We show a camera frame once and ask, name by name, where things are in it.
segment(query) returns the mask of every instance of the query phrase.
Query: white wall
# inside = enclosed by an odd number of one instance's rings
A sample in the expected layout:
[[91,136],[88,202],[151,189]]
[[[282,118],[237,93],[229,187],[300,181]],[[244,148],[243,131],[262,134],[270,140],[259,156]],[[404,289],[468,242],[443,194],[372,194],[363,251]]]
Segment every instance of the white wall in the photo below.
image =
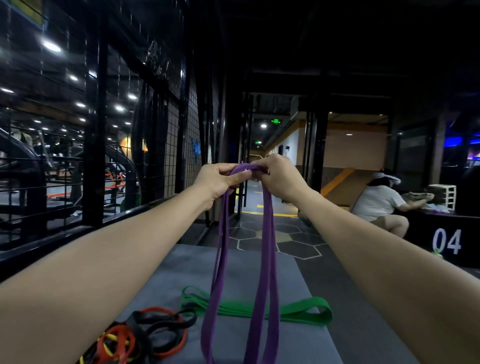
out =
[[299,129],[295,130],[292,134],[290,134],[283,142],[276,145],[269,154],[278,153],[278,147],[283,144],[283,153],[282,155],[290,158],[294,165],[297,164],[297,150],[299,144]]
[[380,170],[384,167],[386,144],[386,133],[327,130],[324,167]]

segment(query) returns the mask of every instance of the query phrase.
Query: hand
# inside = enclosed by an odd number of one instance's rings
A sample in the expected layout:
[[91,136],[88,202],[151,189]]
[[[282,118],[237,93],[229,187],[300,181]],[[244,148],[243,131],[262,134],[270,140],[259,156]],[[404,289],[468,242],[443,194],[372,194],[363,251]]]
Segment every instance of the hand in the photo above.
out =
[[213,202],[230,187],[235,187],[252,176],[251,170],[244,170],[228,176],[237,166],[235,163],[205,164],[193,184],[206,199],[205,211],[212,208]]
[[297,205],[300,195],[309,190],[300,172],[287,157],[270,154],[267,158],[254,161],[253,164],[258,164],[269,171],[268,175],[260,172],[255,172],[254,175],[271,194],[282,200]]

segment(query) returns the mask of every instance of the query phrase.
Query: woman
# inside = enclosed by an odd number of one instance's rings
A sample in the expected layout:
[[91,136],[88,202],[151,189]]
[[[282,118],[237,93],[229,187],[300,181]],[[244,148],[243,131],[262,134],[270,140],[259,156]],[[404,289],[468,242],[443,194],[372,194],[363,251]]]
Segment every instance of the woman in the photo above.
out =
[[363,190],[357,201],[350,209],[373,225],[403,238],[408,230],[408,219],[405,216],[392,215],[395,209],[406,212],[423,207],[430,199],[405,202],[400,194],[392,187],[400,184],[401,180],[393,175],[391,170],[384,169],[373,174],[373,180]]
[[[480,363],[480,280],[330,203],[287,157],[254,163],[269,171],[255,177],[308,216],[422,364]],[[197,216],[251,177],[250,171],[224,175],[234,167],[203,166],[178,196],[82,236],[0,284],[2,363],[75,363]]]

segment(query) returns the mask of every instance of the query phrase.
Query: resistance band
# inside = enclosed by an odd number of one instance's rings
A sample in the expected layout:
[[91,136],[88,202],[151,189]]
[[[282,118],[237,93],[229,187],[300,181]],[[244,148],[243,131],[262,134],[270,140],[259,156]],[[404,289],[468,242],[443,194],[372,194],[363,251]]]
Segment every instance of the resistance band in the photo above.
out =
[[[197,321],[195,310],[186,308],[177,313],[162,307],[134,311],[123,323],[114,322],[85,352],[79,364],[144,364],[178,353],[187,339],[187,328]],[[162,345],[151,338],[169,332]]]
[[[233,169],[231,174],[243,170],[260,170],[266,172],[262,167],[243,163]],[[270,292],[270,309],[268,315],[268,329],[265,350],[262,357],[263,364],[274,364],[278,353],[279,326],[280,326],[280,304],[278,300],[278,286],[276,280],[276,242],[275,227],[273,220],[272,195],[263,186],[264,195],[264,225],[262,232],[262,262],[260,266],[260,281],[255,297],[255,304],[250,321],[250,329],[245,350],[244,364],[257,364],[260,351],[260,337],[265,317],[267,293]],[[202,354],[207,364],[214,364],[212,356],[212,343],[215,333],[215,322],[223,284],[225,280],[225,266],[228,257],[228,191],[223,195],[223,206],[219,222],[219,241],[216,254],[215,269],[212,279],[210,303],[205,311],[204,322],[200,345]]]
[[[205,314],[210,302],[210,295],[207,292],[194,286],[187,286],[182,290],[181,296],[182,309],[193,308],[198,316]],[[320,310],[320,313],[309,312],[315,307]],[[223,316],[251,317],[252,313],[252,304],[238,301],[222,301],[218,308],[218,314]],[[280,321],[326,326],[332,321],[332,317],[332,310],[328,302],[320,297],[310,297],[280,306]],[[265,318],[268,318],[268,310],[265,313]]]

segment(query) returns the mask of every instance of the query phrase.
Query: number 04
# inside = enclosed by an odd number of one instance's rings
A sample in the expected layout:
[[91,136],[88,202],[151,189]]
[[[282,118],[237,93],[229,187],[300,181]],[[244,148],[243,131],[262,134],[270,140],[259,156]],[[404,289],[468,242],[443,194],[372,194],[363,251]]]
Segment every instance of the number 04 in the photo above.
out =
[[[458,229],[453,234],[452,238],[449,240],[447,244],[447,249],[453,249],[453,254],[458,254],[458,251],[462,248],[460,245],[460,235],[462,234],[462,230]],[[440,247],[438,247],[438,238],[440,238]],[[437,250],[438,252],[442,252],[445,249],[445,243],[447,240],[447,233],[444,229],[437,229],[435,235],[433,236],[433,251]]]

